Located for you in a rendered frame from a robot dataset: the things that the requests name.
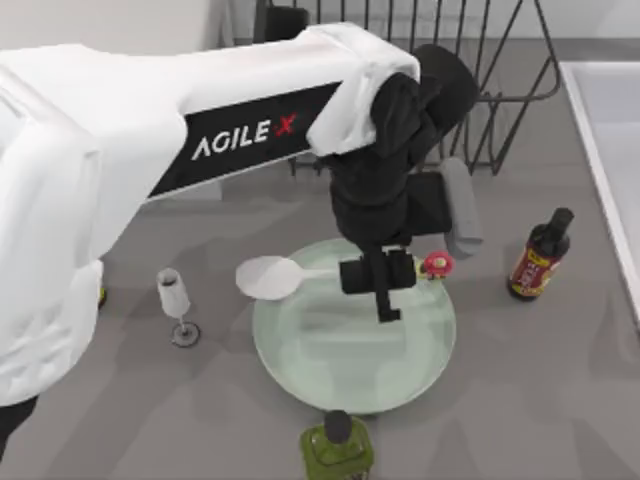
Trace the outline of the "pale green glass plate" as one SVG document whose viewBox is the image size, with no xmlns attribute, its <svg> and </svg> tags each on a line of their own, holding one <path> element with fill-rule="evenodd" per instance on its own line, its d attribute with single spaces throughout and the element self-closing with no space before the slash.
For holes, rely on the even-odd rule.
<svg viewBox="0 0 640 480">
<path fill-rule="evenodd" d="M 252 337 L 265 370 L 288 394 L 320 410 L 371 415 L 399 408 L 442 376 L 456 344 L 443 282 L 390 294 L 402 318 L 381 323 L 371 294 L 346 296 L 337 280 L 304 282 L 290 297 L 258 301 Z"/>
</svg>

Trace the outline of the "small red and green toy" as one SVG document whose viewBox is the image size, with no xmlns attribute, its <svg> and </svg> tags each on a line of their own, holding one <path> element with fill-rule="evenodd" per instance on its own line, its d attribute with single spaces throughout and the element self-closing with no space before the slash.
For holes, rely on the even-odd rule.
<svg viewBox="0 0 640 480">
<path fill-rule="evenodd" d="M 442 280 L 455 266 L 454 258 L 446 251 L 434 251 L 417 263 L 416 272 L 419 278 Z"/>
</svg>

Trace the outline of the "white spoon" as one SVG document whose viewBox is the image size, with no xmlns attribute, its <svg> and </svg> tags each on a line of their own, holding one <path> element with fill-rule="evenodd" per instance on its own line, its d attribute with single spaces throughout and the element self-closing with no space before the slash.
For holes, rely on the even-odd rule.
<svg viewBox="0 0 640 480">
<path fill-rule="evenodd" d="M 247 297 L 277 301 L 294 294 L 309 280 L 334 278 L 337 267 L 305 268 L 289 257 L 266 255 L 242 262 L 235 271 L 235 283 Z"/>
</svg>

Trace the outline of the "green glass bottle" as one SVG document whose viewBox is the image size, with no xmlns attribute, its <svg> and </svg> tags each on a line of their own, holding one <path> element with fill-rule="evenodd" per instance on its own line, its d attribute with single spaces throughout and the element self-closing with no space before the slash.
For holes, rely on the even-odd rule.
<svg viewBox="0 0 640 480">
<path fill-rule="evenodd" d="M 344 410 L 324 414 L 323 422 L 299 437 L 305 480 L 371 480 L 374 449 L 366 424 Z"/>
</svg>

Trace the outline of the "dark bottle with red label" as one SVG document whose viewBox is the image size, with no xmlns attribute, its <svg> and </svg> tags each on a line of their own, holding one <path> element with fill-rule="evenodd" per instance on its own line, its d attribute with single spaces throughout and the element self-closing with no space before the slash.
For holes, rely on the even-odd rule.
<svg viewBox="0 0 640 480">
<path fill-rule="evenodd" d="M 507 277 L 510 295 L 525 302 L 541 296 L 570 248 L 568 229 L 573 219 L 570 208 L 558 207 L 546 223 L 530 231 L 522 255 Z"/>
</svg>

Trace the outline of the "clear wine glass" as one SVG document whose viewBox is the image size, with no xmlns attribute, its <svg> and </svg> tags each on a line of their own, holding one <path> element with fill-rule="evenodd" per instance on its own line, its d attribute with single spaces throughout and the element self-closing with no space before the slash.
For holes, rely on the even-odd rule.
<svg viewBox="0 0 640 480">
<path fill-rule="evenodd" d="M 178 348 L 195 346 L 201 335 L 200 327 L 185 319 L 191 302 L 186 285 L 180 273 L 173 268 L 165 268 L 156 275 L 156 285 L 163 312 L 176 321 L 171 332 L 171 342 Z"/>
</svg>

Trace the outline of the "white sink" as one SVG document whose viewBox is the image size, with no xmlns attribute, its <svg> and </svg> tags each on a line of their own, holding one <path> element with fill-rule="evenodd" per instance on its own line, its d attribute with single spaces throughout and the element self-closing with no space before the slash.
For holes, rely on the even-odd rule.
<svg viewBox="0 0 640 480">
<path fill-rule="evenodd" d="M 640 333 L 640 61 L 560 71 Z"/>
</svg>

